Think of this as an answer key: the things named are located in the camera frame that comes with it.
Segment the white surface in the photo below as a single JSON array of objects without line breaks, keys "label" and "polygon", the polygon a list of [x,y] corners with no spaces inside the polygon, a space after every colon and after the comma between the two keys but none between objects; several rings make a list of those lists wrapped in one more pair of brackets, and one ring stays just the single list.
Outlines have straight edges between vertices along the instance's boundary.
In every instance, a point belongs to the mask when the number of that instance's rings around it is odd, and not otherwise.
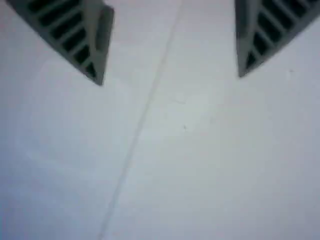
[{"label": "white surface", "polygon": [[320,239],[320,22],[238,80],[213,2],[184,1],[106,240]]},{"label": "white surface", "polygon": [[97,238],[180,4],[110,2],[103,88],[0,2],[4,239]]},{"label": "white surface", "polygon": [[104,88],[0,2],[4,239],[319,239],[320,22],[238,80],[233,1],[106,2]]}]

